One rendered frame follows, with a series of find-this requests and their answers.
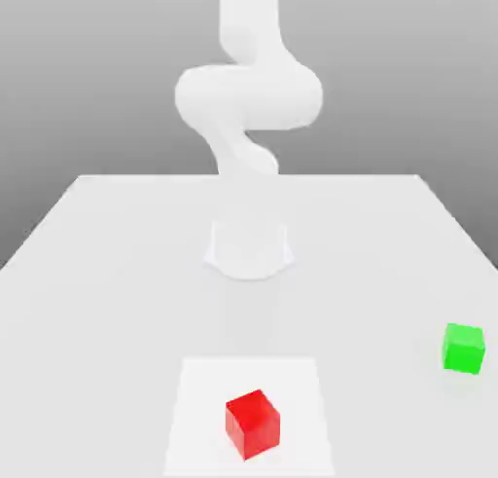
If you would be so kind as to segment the small red cube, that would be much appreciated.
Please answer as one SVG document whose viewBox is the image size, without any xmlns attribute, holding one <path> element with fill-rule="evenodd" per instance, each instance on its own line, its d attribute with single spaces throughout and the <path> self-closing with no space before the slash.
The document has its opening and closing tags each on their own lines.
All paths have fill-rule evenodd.
<svg viewBox="0 0 498 478">
<path fill-rule="evenodd" d="M 261 389 L 226 403 L 226 433 L 243 460 L 280 444 L 281 418 Z"/>
</svg>

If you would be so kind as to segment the small green cube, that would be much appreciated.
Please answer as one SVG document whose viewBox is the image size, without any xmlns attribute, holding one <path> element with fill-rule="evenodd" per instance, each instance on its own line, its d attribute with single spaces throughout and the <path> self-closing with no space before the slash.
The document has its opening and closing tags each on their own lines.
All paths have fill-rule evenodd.
<svg viewBox="0 0 498 478">
<path fill-rule="evenodd" d="M 445 328 L 442 361 L 446 370 L 478 375 L 485 354 L 480 327 L 448 323 Z"/>
</svg>

